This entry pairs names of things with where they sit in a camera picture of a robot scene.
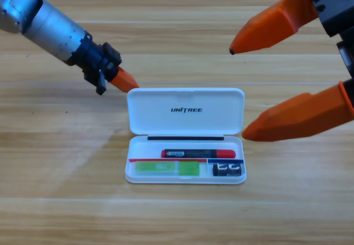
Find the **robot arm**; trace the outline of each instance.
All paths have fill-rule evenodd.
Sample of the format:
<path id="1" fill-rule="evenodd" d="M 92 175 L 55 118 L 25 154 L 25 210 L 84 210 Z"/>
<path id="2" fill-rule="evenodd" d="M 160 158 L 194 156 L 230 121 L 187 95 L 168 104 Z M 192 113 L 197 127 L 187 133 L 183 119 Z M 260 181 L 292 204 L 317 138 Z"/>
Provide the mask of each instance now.
<path id="1" fill-rule="evenodd" d="M 354 121 L 354 0 L 281 0 L 252 17 L 230 46 L 231 54 L 269 48 L 319 18 L 330 37 L 340 35 L 340 55 L 352 78 L 315 95 L 302 93 L 264 111 L 242 133 L 273 142 L 309 137 Z"/>
<path id="2" fill-rule="evenodd" d="M 99 95 L 106 81 L 123 92 L 139 87 L 119 66 L 118 51 L 108 43 L 97 45 L 90 33 L 47 0 L 0 0 L 0 29 L 21 33 L 65 64 L 77 65 Z"/>

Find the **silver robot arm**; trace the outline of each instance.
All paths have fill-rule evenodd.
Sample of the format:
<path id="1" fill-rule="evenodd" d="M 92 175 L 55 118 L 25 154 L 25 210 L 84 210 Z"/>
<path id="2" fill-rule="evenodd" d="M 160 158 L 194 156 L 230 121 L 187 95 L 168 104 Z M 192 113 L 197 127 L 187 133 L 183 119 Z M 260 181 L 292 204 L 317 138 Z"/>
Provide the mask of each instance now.
<path id="1" fill-rule="evenodd" d="M 0 0 L 0 29 L 21 33 L 65 64 L 82 68 L 84 79 L 100 95 L 106 90 L 106 80 L 123 92 L 139 87 L 119 67 L 119 52 L 108 43 L 94 43 L 90 33 L 47 0 Z"/>

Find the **white case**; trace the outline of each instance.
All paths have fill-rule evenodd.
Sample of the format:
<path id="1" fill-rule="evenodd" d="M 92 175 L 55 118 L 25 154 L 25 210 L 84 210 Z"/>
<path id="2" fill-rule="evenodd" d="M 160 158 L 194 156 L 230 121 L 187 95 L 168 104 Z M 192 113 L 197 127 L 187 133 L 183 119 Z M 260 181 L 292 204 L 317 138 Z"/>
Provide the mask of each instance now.
<path id="1" fill-rule="evenodd" d="M 234 136 L 242 130 L 243 123 L 244 93 L 240 89 L 135 88 L 129 91 L 127 99 L 130 128 L 138 135 L 129 144 L 126 164 L 129 182 L 240 184 L 245 181 L 243 145 Z M 158 160 L 162 150 L 167 148 L 232 149 L 236 152 L 235 159 L 243 161 L 242 173 L 240 176 L 214 176 L 210 163 L 200 163 L 199 176 L 136 172 L 136 162 L 131 162 L 132 159 Z"/>

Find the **orange fingertip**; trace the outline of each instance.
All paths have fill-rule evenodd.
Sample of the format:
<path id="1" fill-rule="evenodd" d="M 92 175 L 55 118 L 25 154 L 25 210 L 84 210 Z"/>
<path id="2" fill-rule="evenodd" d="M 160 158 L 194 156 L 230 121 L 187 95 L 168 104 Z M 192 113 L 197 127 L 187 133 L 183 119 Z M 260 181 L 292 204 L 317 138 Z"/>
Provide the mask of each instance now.
<path id="1" fill-rule="evenodd" d="M 230 53 L 269 48 L 316 18 L 311 0 L 281 0 L 247 22 L 231 43 Z"/>
<path id="2" fill-rule="evenodd" d="M 242 137 L 258 142 L 309 137 L 352 120 L 354 108 L 340 82 L 315 95 L 303 93 L 266 110 Z"/>
<path id="3" fill-rule="evenodd" d="M 110 83 L 125 93 L 128 93 L 134 88 L 139 88 L 139 85 L 134 77 L 121 67 L 119 67 L 118 74 Z"/>

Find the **wooden table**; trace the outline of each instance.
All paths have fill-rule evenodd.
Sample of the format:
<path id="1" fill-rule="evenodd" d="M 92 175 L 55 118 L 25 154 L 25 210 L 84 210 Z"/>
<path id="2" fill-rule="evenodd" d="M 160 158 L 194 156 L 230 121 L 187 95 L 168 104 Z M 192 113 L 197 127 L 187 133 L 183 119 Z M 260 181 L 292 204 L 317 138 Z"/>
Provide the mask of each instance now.
<path id="1" fill-rule="evenodd" d="M 278 0 L 49 1 L 119 50 L 142 87 L 240 88 L 244 127 L 349 78 L 340 38 L 319 20 L 273 48 L 228 53 L 246 21 Z M 0 33 L 0 64 L 1 244 L 354 243 L 354 123 L 244 140 L 242 185 L 133 185 L 126 94 L 97 95 L 78 67 L 21 35 Z"/>

